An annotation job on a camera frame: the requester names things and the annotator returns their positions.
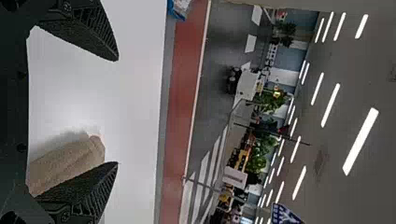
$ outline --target floor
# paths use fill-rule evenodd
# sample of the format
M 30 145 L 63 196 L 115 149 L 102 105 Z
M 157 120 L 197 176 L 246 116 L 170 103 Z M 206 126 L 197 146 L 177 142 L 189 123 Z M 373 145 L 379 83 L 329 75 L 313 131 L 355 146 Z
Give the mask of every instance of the floor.
M 284 181 L 279 202 L 306 223 L 392 223 L 396 218 L 393 212 L 396 104 L 392 101 L 396 94 L 396 55 L 388 44 L 396 37 L 389 29 L 394 16 L 370 15 L 361 38 L 355 39 L 362 16 L 348 13 L 338 40 L 333 41 L 341 18 L 341 13 L 335 13 L 327 39 L 322 43 L 330 13 L 320 13 L 319 21 L 324 18 L 324 25 L 318 43 L 311 44 L 306 57 L 311 65 L 305 84 L 300 84 L 294 115 L 298 118 L 295 137 L 301 136 L 312 146 L 297 147 L 295 160 L 290 163 L 295 145 L 286 143 L 273 167 L 277 170 L 280 158 L 285 157 L 280 175 L 264 190 L 266 195 L 274 190 L 270 200 L 273 202 Z M 315 104 L 311 105 L 321 73 L 323 82 Z M 320 123 L 337 83 L 341 88 L 322 128 Z M 379 115 L 351 172 L 345 175 L 343 165 L 372 107 Z M 306 175 L 293 200 L 292 193 L 304 166 Z M 258 214 L 266 223 L 268 216 Z
M 272 32 L 263 13 L 260 27 L 253 22 L 253 10 L 254 6 L 249 5 L 218 0 L 211 3 L 187 172 L 188 178 L 209 186 L 219 177 L 226 125 L 234 104 L 233 96 L 225 91 L 227 68 L 260 66 Z M 257 36 L 251 52 L 247 48 L 248 35 Z M 179 223 L 203 223 L 212 200 L 209 190 L 187 182 Z

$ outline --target red floor stripe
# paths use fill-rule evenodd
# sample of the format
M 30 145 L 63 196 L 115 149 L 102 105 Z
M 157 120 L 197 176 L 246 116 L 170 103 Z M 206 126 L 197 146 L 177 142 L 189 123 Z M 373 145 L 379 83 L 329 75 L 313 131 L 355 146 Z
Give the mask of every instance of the red floor stripe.
M 178 223 L 183 190 L 181 177 L 189 144 L 206 8 L 207 0 L 194 0 L 189 17 L 185 22 L 178 22 L 175 30 L 163 167 L 162 224 Z

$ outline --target person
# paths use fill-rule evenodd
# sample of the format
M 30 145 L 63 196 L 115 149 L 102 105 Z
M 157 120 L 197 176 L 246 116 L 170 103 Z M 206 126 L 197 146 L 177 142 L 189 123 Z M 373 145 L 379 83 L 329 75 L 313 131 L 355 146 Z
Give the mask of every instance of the person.
M 281 134 L 281 135 L 287 135 L 288 132 L 289 132 L 289 128 L 290 128 L 290 125 L 287 124 L 287 125 L 285 125 L 285 126 L 279 128 L 279 129 L 277 130 L 277 132 L 278 132 L 279 134 Z

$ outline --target gray floor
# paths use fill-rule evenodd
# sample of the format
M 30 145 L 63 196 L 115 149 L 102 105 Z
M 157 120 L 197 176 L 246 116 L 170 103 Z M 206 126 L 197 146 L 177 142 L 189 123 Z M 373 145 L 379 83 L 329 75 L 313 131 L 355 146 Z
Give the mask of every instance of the gray floor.
M 319 18 L 323 16 L 327 22 L 329 13 L 321 13 Z M 311 67 L 296 100 L 299 121 L 295 135 L 312 147 L 300 146 L 295 162 L 285 162 L 281 175 L 266 192 L 274 189 L 276 195 L 285 181 L 280 202 L 306 223 L 394 223 L 396 104 L 392 97 L 396 95 L 396 82 L 389 80 L 396 59 L 392 44 L 395 34 L 389 29 L 394 16 L 370 16 L 361 39 L 355 40 L 362 15 L 347 14 L 339 40 L 333 42 L 340 16 L 334 15 L 327 41 L 311 45 L 307 56 Z M 311 106 L 321 72 L 325 73 L 323 83 L 316 104 Z M 336 83 L 341 89 L 322 129 L 320 121 Z M 345 176 L 342 166 L 372 106 L 379 110 L 378 119 L 351 173 Z M 294 144 L 285 145 L 286 161 L 293 148 Z M 314 165 L 320 151 L 328 153 L 328 159 L 317 173 Z M 304 165 L 307 173 L 293 201 L 291 194 Z
M 262 13 L 261 26 L 257 26 L 251 21 L 252 11 L 253 6 L 212 1 L 188 169 L 188 176 L 195 173 L 196 179 L 199 178 L 201 161 L 206 153 L 209 152 L 209 160 L 212 158 L 213 146 L 222 136 L 233 109 L 234 97 L 225 91 L 227 69 L 248 62 L 251 62 L 252 68 L 259 67 L 263 51 L 266 54 L 268 49 L 272 33 L 270 22 Z M 245 53 L 248 35 L 257 36 L 257 41 L 255 50 Z M 194 186 L 188 223 L 192 223 L 196 192 L 197 186 Z M 209 200 L 201 200 L 201 207 L 208 206 Z M 200 210 L 198 220 L 204 212 L 205 209 Z

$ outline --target white ceiling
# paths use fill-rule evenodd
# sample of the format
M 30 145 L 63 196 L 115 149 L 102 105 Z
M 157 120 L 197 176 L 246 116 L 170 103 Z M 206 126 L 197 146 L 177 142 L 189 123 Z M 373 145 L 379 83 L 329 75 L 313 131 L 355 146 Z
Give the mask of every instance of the white ceiling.
M 31 32 L 30 160 L 53 139 L 100 134 L 106 160 L 120 162 L 106 221 L 152 223 L 166 1 L 102 2 L 118 42 L 116 63 Z
M 394 223 L 396 82 L 390 82 L 389 75 L 396 63 L 396 20 L 393 14 L 369 13 L 361 39 L 356 40 L 362 14 L 347 13 L 339 39 L 333 42 L 340 16 L 341 13 L 334 15 L 324 44 L 311 44 L 307 55 L 311 66 L 295 101 L 295 117 L 299 122 L 294 137 L 301 135 L 312 147 L 300 145 L 295 162 L 285 163 L 275 184 L 266 191 L 277 192 L 284 180 L 280 202 L 292 208 L 306 223 Z M 319 18 L 322 17 L 327 24 L 329 13 L 320 13 Z M 322 72 L 325 75 L 318 98 L 311 106 Z M 320 121 L 336 83 L 341 84 L 341 89 L 322 129 Z M 351 173 L 345 176 L 343 164 L 371 107 L 379 110 L 378 119 Z M 293 148 L 294 144 L 285 144 L 286 161 Z M 319 150 L 326 150 L 329 158 L 317 181 L 314 164 Z M 304 165 L 306 177 L 293 201 L 291 194 Z

